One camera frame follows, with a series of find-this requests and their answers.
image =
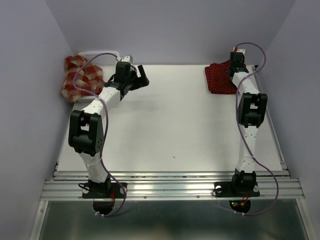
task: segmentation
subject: red and white checkered cloth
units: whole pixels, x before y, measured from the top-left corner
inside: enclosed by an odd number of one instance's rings
[[[227,74],[229,65],[228,60],[223,63],[212,63],[204,68],[208,90],[212,94],[236,94],[237,87]]]
[[[65,99],[74,103],[78,99],[84,96],[90,96],[89,93],[75,89],[72,81],[77,71],[86,63],[88,60],[80,55],[68,56],[64,60],[64,83],[62,86],[61,93]],[[103,81],[103,71],[97,65],[93,65],[91,62],[78,74],[77,80],[75,81],[77,87],[81,89],[89,90],[99,95],[106,84]]]

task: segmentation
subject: black mounting plate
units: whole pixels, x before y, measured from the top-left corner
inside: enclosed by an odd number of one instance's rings
[[[128,184],[126,182],[121,182],[122,186],[124,186],[126,189]],[[112,192],[114,191],[114,198],[115,199],[124,199],[125,195],[120,192],[121,187],[116,182],[111,182],[111,188],[108,193],[102,193],[98,194],[93,191],[89,191],[88,193],[82,192],[82,198],[83,199],[111,199],[112,198]]]
[[[249,190],[250,197],[260,197],[259,191]],[[238,198],[243,197],[246,192],[235,191],[231,181],[219,181],[214,183],[212,194],[217,198]]]

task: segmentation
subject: wall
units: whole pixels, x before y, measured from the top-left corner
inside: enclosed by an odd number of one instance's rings
[[[260,74],[283,154],[320,229],[320,1],[297,0],[268,48]]]
[[[46,0],[75,53],[117,50],[148,64],[221,62],[244,41],[267,48],[294,1]],[[259,51],[247,50],[258,63]]]
[[[70,113],[60,89],[71,50],[43,0],[2,0],[0,30],[0,238],[24,240]]]

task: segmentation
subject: red polka dot fabric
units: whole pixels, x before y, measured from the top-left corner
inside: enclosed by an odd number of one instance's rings
[[[212,94],[236,94],[237,87],[227,74],[228,68],[229,60],[223,63],[212,63],[204,68],[208,90]]]

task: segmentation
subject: white table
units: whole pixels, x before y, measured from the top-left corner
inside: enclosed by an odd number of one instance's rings
[[[240,145],[235,95],[211,94],[204,68],[205,65],[144,65],[150,85],[129,92],[109,111],[103,161],[110,171],[235,170]],[[104,79],[109,79],[113,71],[104,69]],[[75,103],[74,109],[85,106]],[[272,171],[282,170],[267,117],[257,135],[255,156]],[[68,130],[57,171],[86,171],[80,156],[68,145]]]

